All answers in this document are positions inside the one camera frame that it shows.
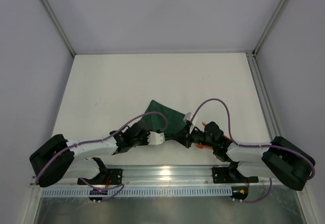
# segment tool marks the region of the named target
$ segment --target gray wall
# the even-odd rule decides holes
[[[51,135],[72,57],[38,0],[0,0],[1,223],[15,223],[28,158]]]
[[[325,206],[325,0],[290,0],[258,54],[285,135],[316,160]]]
[[[252,50],[279,0],[49,0],[78,54]]]

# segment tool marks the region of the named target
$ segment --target white table surface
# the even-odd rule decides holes
[[[100,138],[142,114],[152,99],[185,114],[209,98],[228,105],[235,139],[269,140],[244,53],[77,55],[53,134]],[[210,121],[228,135],[219,102],[209,102],[198,114],[199,128]],[[108,165],[221,164],[212,150],[186,149],[173,141],[101,158]]]

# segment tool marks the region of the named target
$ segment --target green cloth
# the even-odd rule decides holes
[[[168,120],[168,127],[164,131],[165,140],[171,139],[173,135],[181,131],[185,127],[184,114],[170,109],[157,101],[152,100],[146,112],[158,111],[161,112]],[[140,120],[147,124],[152,130],[156,131],[165,127],[165,120],[159,115],[144,116]]]

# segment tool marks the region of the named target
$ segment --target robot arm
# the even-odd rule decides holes
[[[103,137],[102,140],[67,140],[63,135],[55,135],[30,156],[30,162],[36,175],[44,169],[57,152],[69,147],[69,150],[58,156],[46,167],[39,178],[39,185],[47,187],[63,178],[86,178],[92,184],[102,182],[107,176],[107,169],[100,155],[124,153],[132,147],[143,145],[158,145],[165,141],[164,134],[152,132],[140,122],[135,123],[124,132],[112,131],[114,137]],[[277,178],[284,185],[294,190],[302,190],[312,171],[306,160],[296,154],[298,152],[309,162],[315,161],[305,152],[295,147],[282,137],[276,137],[269,145],[281,149],[259,147],[241,147],[227,138],[215,122],[207,124],[204,131],[194,127],[189,118],[182,131],[174,135],[173,140],[189,148],[192,143],[213,149],[213,154],[223,162],[230,162],[228,174],[234,182],[247,177],[259,176]]]
[[[39,175],[45,165],[57,152],[70,147],[57,157],[44,171],[38,184],[41,187],[51,186],[65,178],[93,179],[101,182],[107,176],[107,169],[100,158],[96,156],[124,153],[132,147],[141,145],[158,145],[165,141],[163,133],[145,129],[140,122],[133,124],[125,132],[119,132],[114,137],[99,142],[98,140],[67,140],[62,134],[53,136],[29,160],[36,175]]]
[[[192,143],[208,146],[222,162],[230,162],[229,175],[234,182],[258,176],[280,180],[287,187],[301,191],[312,173],[315,160],[283,137],[275,137],[262,145],[238,145],[223,134],[215,122],[207,124],[204,131],[191,132],[187,122],[174,140],[186,148]]]

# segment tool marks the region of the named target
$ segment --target white cable tray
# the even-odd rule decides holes
[[[90,197],[91,188],[56,187],[43,190],[42,198],[79,198]],[[108,191],[107,196],[118,190]],[[195,187],[125,187],[116,197],[201,197],[201,196],[231,196],[231,186],[195,186]]]

